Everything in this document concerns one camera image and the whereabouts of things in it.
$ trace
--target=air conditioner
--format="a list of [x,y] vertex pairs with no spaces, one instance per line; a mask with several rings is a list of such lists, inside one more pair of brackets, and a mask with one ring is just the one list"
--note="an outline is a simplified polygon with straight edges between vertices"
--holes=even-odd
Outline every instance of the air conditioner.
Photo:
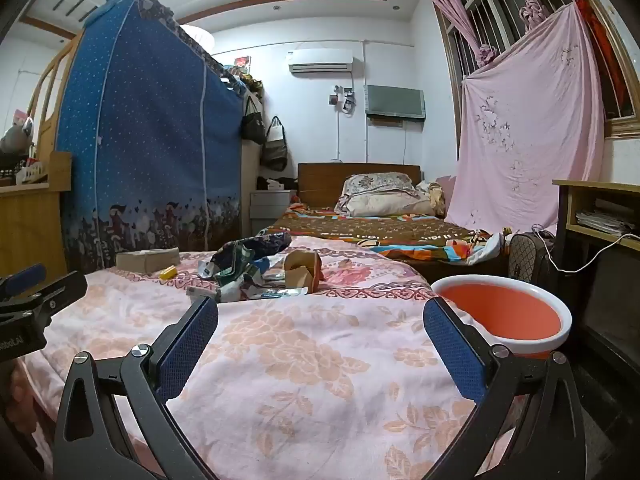
[[351,72],[353,54],[340,48],[303,48],[294,50],[290,56],[289,71],[292,74],[305,72]]

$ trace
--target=pink sheet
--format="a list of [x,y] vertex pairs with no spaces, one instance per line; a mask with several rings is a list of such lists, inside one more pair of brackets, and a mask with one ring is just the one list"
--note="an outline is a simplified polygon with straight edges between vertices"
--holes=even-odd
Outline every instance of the pink sheet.
[[456,187],[446,221],[555,231],[555,178],[597,180],[604,114],[598,68],[575,4],[561,7],[462,82]]
[[[474,405],[424,332],[434,293],[408,265],[340,240],[294,237],[293,248],[318,250],[322,289],[220,304],[216,333],[170,411],[223,479],[420,480]],[[56,315],[46,348],[25,358],[53,418],[76,352],[106,358],[152,342],[189,307],[184,286],[204,256],[183,253],[171,282],[87,276],[86,296]],[[118,405],[153,468],[128,404]]]

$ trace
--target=metal screw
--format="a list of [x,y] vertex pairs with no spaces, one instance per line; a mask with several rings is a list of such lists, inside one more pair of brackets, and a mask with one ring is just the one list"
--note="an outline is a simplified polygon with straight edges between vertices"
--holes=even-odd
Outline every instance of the metal screw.
[[74,357],[74,362],[76,364],[78,364],[78,365],[81,365],[88,358],[89,358],[89,354],[87,352],[80,352],[80,353],[76,354],[76,357]]
[[145,356],[147,352],[149,352],[149,345],[145,345],[145,344],[135,345],[131,349],[131,355],[133,355],[133,357]]
[[566,362],[566,357],[560,352],[554,352],[554,361],[559,365],[563,365]]
[[505,345],[494,345],[491,347],[491,353],[499,358],[505,358],[509,355],[509,349]]

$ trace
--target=pink floral bedsheet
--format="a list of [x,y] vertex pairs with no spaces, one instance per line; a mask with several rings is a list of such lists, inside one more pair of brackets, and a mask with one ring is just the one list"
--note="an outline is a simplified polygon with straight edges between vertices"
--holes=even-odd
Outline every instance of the pink floral bedsheet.
[[[318,250],[316,294],[220,304],[220,322],[168,407],[220,478],[420,480],[473,408],[422,326],[434,296],[411,267],[339,240],[296,237]],[[40,404],[55,418],[73,356],[126,354],[151,343],[190,306],[197,260],[180,275],[101,270],[82,300],[55,316],[47,347],[25,358]],[[143,463],[153,467],[126,402],[118,402]]]

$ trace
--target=tissue box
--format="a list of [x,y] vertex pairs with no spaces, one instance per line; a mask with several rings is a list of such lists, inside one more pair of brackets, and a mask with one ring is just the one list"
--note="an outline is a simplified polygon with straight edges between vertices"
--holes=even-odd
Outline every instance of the tissue box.
[[139,274],[151,274],[158,270],[166,269],[172,265],[180,264],[180,251],[173,249],[151,249],[148,251],[133,251],[132,253],[116,254],[116,268],[137,272]]

